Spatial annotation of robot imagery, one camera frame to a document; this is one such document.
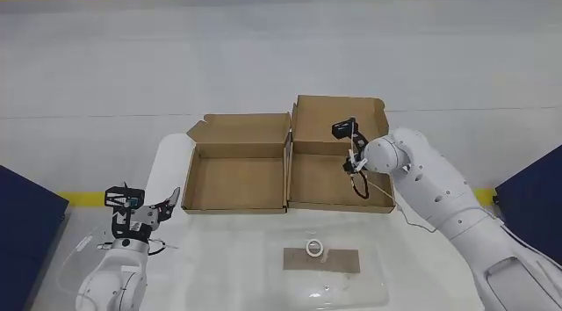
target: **white tape roll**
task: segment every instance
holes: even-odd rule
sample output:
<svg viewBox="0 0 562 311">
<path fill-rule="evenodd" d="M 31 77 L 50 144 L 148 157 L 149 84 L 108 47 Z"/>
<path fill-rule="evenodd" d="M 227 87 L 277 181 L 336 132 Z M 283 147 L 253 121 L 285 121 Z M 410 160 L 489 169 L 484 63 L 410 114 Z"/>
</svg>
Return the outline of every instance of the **white tape roll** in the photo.
<svg viewBox="0 0 562 311">
<path fill-rule="evenodd" d="M 313 249 L 315 248 L 315 244 L 318 244 L 318 246 L 320 246 L 320 250 L 316 251 L 316 252 L 312 252 L 310 250 L 310 246 L 313 245 Z M 322 252 L 324 252 L 324 245 L 322 245 L 322 243 L 318 240 L 318 239 L 311 239 L 308 242 L 306 242 L 306 253 L 311 256 L 311 257 L 318 257 L 320 255 L 322 255 Z"/>
</svg>

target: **open cardboard box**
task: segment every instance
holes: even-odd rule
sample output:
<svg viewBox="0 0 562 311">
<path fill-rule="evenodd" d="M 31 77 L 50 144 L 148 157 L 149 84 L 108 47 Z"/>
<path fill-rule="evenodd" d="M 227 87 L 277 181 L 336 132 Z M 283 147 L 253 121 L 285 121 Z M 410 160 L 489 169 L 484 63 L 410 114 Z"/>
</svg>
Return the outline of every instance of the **open cardboard box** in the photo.
<svg viewBox="0 0 562 311">
<path fill-rule="evenodd" d="M 370 197 L 353 191 L 342 165 L 349 155 L 350 139 L 337 140 L 332 125 L 355 117 L 367 141 L 388 134 L 385 104 L 378 98 L 298 97 L 292 108 L 292 159 L 289 166 L 290 208 L 390 213 L 393 201 L 370 186 Z M 368 173 L 369 181 L 393 195 L 388 175 Z M 363 180 L 356 178 L 364 192 Z"/>
<path fill-rule="evenodd" d="M 207 114 L 185 184 L 187 213 L 285 213 L 291 142 L 289 113 Z"/>
</svg>

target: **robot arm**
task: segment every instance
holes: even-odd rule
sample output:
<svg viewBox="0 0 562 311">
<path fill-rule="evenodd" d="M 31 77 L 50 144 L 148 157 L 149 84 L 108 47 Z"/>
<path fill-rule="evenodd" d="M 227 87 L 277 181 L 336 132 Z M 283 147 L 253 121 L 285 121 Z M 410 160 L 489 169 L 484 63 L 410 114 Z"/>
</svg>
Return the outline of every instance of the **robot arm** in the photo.
<svg viewBox="0 0 562 311">
<path fill-rule="evenodd" d="M 351 139 L 362 138 L 349 131 L 353 119 L 343 123 L 348 123 Z M 356 125 L 351 128 L 358 133 Z M 366 145 L 354 143 L 357 153 L 350 155 L 344 170 L 389 174 L 402 198 L 468 263 L 485 310 L 562 310 L 559 265 L 484 210 L 463 176 L 421 133 L 398 128 Z"/>
<path fill-rule="evenodd" d="M 105 192 L 105 205 L 113 208 L 114 242 L 99 245 L 108 250 L 99 266 L 82 282 L 76 296 L 79 311 L 135 311 L 147 288 L 148 241 L 160 223 L 167 221 L 179 199 L 180 188 L 163 202 L 144 206 L 144 191 L 113 186 Z"/>
</svg>

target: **dark blue wall panel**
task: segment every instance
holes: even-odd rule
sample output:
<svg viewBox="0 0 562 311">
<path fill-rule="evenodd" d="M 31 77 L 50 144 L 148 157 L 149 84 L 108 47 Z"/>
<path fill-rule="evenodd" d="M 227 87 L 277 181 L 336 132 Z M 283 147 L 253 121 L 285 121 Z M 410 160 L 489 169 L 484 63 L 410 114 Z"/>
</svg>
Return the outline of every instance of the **dark blue wall panel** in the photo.
<svg viewBox="0 0 562 311">
<path fill-rule="evenodd" d="M 21 311 L 62 223 L 68 201 L 0 166 L 0 309 Z"/>
<path fill-rule="evenodd" d="M 517 236 L 562 264 L 562 146 L 496 188 L 505 222 Z"/>
</svg>

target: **white table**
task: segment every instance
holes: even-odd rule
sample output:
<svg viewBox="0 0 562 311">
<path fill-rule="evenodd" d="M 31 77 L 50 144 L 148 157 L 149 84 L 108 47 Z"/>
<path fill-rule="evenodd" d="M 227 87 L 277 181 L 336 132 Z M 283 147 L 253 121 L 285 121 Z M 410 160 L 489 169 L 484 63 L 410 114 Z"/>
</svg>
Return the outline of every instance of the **white table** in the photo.
<svg viewBox="0 0 562 311">
<path fill-rule="evenodd" d="M 178 186 L 184 191 L 192 148 L 193 143 L 186 134 L 171 134 L 162 140 L 148 180 L 146 204 L 162 201 Z M 411 220 L 422 222 L 409 206 L 403 206 Z M 372 227 L 389 295 L 385 305 L 373 308 L 431 311 L 483 308 L 470 270 L 447 240 L 439 233 L 429 234 L 409 227 L 396 210 L 376 214 L 290 209 L 287 214 L 278 215 L 217 216 L 188 215 L 178 204 L 172 218 L 153 237 L 180 249 L 165 250 L 148 260 L 148 289 L 141 310 L 285 309 L 280 300 L 263 297 L 262 289 L 274 284 L 263 280 L 260 271 L 245 267 L 245 261 L 256 252 L 241 250 L 236 245 L 236 232 L 251 231 L 255 237 L 251 245 L 259 250 L 268 229 L 340 222 L 361 222 Z M 206 237 L 211 233 L 220 239 L 209 242 Z"/>
</svg>

